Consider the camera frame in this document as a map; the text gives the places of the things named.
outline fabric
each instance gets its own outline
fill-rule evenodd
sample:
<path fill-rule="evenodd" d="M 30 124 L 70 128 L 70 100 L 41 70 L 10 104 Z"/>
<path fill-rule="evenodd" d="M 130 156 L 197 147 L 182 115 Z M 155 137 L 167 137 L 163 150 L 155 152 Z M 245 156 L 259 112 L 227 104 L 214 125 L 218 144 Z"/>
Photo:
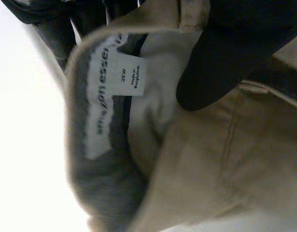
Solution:
<path fill-rule="evenodd" d="M 3 4 L 23 23 L 41 24 L 45 21 L 69 14 L 72 4 L 82 7 L 89 0 L 1 0 Z"/>
<path fill-rule="evenodd" d="M 148 63 L 144 96 L 133 96 L 128 141 L 139 169 L 151 174 L 176 106 L 175 91 L 200 32 L 147 36 L 140 56 Z"/>
<path fill-rule="evenodd" d="M 112 149 L 97 159 L 87 158 L 85 130 L 89 101 L 94 100 L 87 95 L 91 54 L 121 33 L 128 40 L 118 50 L 137 56 L 141 48 L 145 51 L 151 33 L 198 30 L 201 16 L 190 12 L 189 20 L 180 13 L 188 2 L 147 0 L 92 33 L 71 55 L 65 89 L 68 175 L 92 226 L 100 221 L 105 231 L 156 231 L 253 209 L 297 213 L 297 98 L 288 94 L 293 88 L 286 81 L 279 88 L 247 79 L 200 111 L 178 108 L 154 168 L 135 158 L 142 154 L 130 152 L 130 97 L 114 97 Z"/>
<path fill-rule="evenodd" d="M 177 88 L 179 104 L 199 110 L 220 99 L 297 36 L 297 0 L 211 0 L 212 19 Z"/>
<path fill-rule="evenodd" d="M 177 108 L 130 231 L 247 209 L 297 216 L 297 108 L 238 86 L 200 111 Z"/>

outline care label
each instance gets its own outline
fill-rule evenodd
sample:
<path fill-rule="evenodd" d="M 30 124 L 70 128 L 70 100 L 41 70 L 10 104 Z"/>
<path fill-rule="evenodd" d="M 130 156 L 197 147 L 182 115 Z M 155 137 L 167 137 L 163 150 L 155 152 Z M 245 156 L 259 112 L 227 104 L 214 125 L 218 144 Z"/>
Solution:
<path fill-rule="evenodd" d="M 117 53 L 117 72 L 111 78 L 114 95 L 142 96 L 144 93 L 147 61 L 144 58 Z"/>

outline beige fabric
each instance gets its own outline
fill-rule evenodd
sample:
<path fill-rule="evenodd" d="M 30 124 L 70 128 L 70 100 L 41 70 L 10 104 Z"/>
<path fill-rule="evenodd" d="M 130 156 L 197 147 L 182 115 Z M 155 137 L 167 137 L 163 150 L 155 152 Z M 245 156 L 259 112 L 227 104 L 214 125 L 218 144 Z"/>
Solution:
<path fill-rule="evenodd" d="M 131 231 L 155 232 L 244 209 L 297 215 L 297 108 L 237 87 L 178 109 Z"/>
<path fill-rule="evenodd" d="M 297 69 L 297 37 L 281 48 L 274 56 Z"/>
<path fill-rule="evenodd" d="M 75 107 L 75 63 L 95 41 L 118 32 L 200 30 L 209 10 L 208 0 L 147 0 L 86 37 L 68 62 L 66 113 Z M 296 48 L 297 40 L 276 55 L 297 68 Z M 255 208 L 297 213 L 297 102 L 247 84 L 260 88 L 238 87 L 198 112 L 178 109 L 131 231 L 154 232 Z M 94 219 L 90 225 L 97 227 Z"/>
<path fill-rule="evenodd" d="M 211 4 L 209 0 L 181 0 L 181 30 L 201 30 L 208 21 Z"/>

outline white label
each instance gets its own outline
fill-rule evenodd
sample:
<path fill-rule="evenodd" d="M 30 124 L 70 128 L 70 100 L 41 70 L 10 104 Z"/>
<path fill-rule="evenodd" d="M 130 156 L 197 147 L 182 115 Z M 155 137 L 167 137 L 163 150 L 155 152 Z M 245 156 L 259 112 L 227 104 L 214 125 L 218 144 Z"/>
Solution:
<path fill-rule="evenodd" d="M 147 62 L 144 58 L 117 53 L 117 72 L 112 78 L 114 95 L 142 96 Z"/>
<path fill-rule="evenodd" d="M 96 159 L 112 149 L 109 133 L 113 116 L 112 76 L 117 70 L 117 47 L 128 36 L 113 36 L 102 43 L 90 56 L 87 99 L 89 115 L 86 123 L 86 157 Z"/>

